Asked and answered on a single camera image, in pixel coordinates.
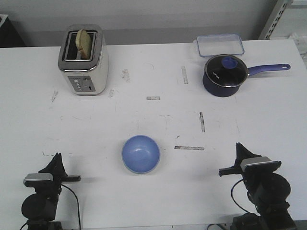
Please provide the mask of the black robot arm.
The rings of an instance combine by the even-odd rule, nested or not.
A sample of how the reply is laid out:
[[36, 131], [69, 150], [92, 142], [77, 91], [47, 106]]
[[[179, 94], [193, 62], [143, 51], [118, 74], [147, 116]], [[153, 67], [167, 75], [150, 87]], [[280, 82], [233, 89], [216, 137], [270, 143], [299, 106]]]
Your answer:
[[233, 218], [232, 230], [295, 230], [286, 201], [290, 195], [289, 182], [275, 171], [281, 161], [253, 154], [241, 143], [236, 144], [233, 166], [219, 169], [219, 176], [240, 174], [247, 189], [247, 197], [257, 213], [246, 212]]
[[81, 229], [79, 199], [76, 193], [64, 185], [68, 182], [79, 182], [79, 175], [67, 175], [61, 153], [56, 153], [51, 162], [37, 173], [29, 173], [23, 180], [26, 187], [34, 188], [35, 193], [28, 196], [22, 203], [22, 215], [27, 218], [23, 227], [29, 230], [61, 230], [60, 221], [55, 221], [59, 195], [62, 188], [74, 195], [77, 203], [78, 227]]

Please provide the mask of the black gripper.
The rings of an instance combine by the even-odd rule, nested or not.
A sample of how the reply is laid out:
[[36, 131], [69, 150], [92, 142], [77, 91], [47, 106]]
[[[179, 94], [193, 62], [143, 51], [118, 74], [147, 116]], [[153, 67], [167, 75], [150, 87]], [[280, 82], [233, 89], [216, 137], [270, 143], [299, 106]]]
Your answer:
[[39, 173], [49, 173], [53, 176], [54, 191], [60, 192], [63, 183], [80, 182], [80, 175], [67, 175], [64, 169], [61, 153], [56, 153], [46, 168]]
[[242, 160], [249, 158], [261, 157], [261, 155], [253, 154], [240, 142], [236, 143], [236, 160], [235, 164], [228, 168], [219, 169], [219, 176], [241, 174], [242, 178], [247, 182], [251, 180], [252, 177], [258, 178], [260, 181], [269, 181], [274, 178], [274, 171], [276, 171], [282, 164], [281, 161], [273, 161], [273, 163], [251, 166], [246, 169], [245, 172], [241, 170], [240, 164]]

